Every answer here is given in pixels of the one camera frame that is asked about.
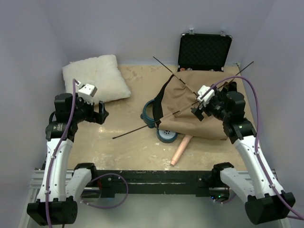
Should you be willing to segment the tan fabric pet tent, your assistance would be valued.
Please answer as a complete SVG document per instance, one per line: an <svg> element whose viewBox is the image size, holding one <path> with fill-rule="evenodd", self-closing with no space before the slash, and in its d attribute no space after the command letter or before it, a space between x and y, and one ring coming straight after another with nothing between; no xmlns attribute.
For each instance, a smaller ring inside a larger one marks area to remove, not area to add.
<svg viewBox="0 0 304 228"><path fill-rule="evenodd" d="M211 86L224 78L233 76L230 73L220 71L180 71L175 73L187 85L197 93L202 86ZM196 96L174 75L170 76L168 81L162 86L160 92L154 99L152 114L160 130L173 131L184 135L194 137L225 140L227 136L224 133L222 121L205 114L204 119L199 121L191 112L195 104L180 114L164 118L165 115L178 111L184 106L194 103Z"/></svg>

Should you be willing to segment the black tent pole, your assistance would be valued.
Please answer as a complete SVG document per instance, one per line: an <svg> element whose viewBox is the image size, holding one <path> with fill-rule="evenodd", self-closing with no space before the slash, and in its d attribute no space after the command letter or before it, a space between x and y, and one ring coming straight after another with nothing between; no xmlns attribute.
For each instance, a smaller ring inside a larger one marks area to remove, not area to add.
<svg viewBox="0 0 304 228"><path fill-rule="evenodd" d="M225 78L225 79L223 79L223 80L221 80L221 81L219 81L219 82L216 82L216 83L213 84L210 88L211 88L211 89L216 89L218 84L221 84L221 83L223 83L223 82L225 82L225 81L227 81L227 80L229 80L229 79L231 79L231 81L229 81L229 82L227 83L227 85L228 85L229 83L231 83L231 82L233 81L234 78L241 78L241 79L242 79L242 77L241 77L241 76L238 76L238 75L239 75L241 72L243 72L246 68L248 68L250 65L252 65L253 63L254 63L254 62L252 61L252 62L249 63L247 66L245 66L242 70L240 70L236 75L231 76L231 77L227 77L227 78ZM184 106L183 108L180 108L180 109L179 109L178 111L176 111L176 112L173 112L173 113L170 113L170 114L165 115L164 118L168 118L169 116L174 116L175 114L180 114L180 113L182 113L183 111L185 111L186 109L188 109L188 108L192 107L193 105L195 105L196 103L199 103L199 104L198 104L198 108L199 108L200 105L202 104L202 103L200 103L198 100L196 100L194 103L190 103L190 104ZM137 128L137 129L134 129L134 130L132 130L132 131L130 131L130 132L121 134L121 135L119 135L119 136L115 136L115 137L113 137L112 139L116 139L116 138L125 136L125 135L127 135L127 134L130 134L130 133L133 133L133 132L138 131L138 130L140 130L140 129L143 129L143 128L145 128L145 127L148 127L148 126L150 126L150 125L152 125L152 123L148 123L148 124L146 124L146 125L144 125L144 126L142 126L142 127L139 127L139 128Z"/></svg>
<svg viewBox="0 0 304 228"><path fill-rule="evenodd" d="M194 91L194 89L192 89L189 85L187 85L180 77L178 77L171 69L169 69L164 63L162 63L159 59L157 59L155 56L153 56L153 58L159 62L162 66L164 66L169 72L172 73L172 75L174 75L175 78L177 78L179 81L181 81L181 83L183 83L196 97L198 96L198 94Z"/></svg>

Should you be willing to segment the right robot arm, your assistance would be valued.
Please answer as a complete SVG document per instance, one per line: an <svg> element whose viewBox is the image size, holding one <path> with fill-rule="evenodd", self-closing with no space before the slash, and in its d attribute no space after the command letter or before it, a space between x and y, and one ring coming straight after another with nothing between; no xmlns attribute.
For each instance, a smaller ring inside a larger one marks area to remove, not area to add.
<svg viewBox="0 0 304 228"><path fill-rule="evenodd" d="M241 177L229 163L214 167L214 185L229 186L245 204L249 220L257 225L285 219L295 204L293 193L285 192L272 173L260 147L252 123L245 118L244 96L240 92L221 92L202 87L198 92L198 107L192 113L203 120L203 113L223 123L226 136L242 157L251 181Z"/></svg>

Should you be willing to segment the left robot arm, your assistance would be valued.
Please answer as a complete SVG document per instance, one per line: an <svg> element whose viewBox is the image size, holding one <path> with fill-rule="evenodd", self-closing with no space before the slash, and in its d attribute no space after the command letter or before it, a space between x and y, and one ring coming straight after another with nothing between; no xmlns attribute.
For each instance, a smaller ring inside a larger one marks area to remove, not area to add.
<svg viewBox="0 0 304 228"><path fill-rule="evenodd" d="M78 204L86 186L98 182L93 163L78 164L72 178L66 181L69 154L72 150L78 124L103 124L109 113L104 102L99 101L98 111L84 95L63 93L56 95L55 111L46 127L47 157L41 187L35 202L27 206L27 214L40 226L73 224L77 217Z"/></svg>

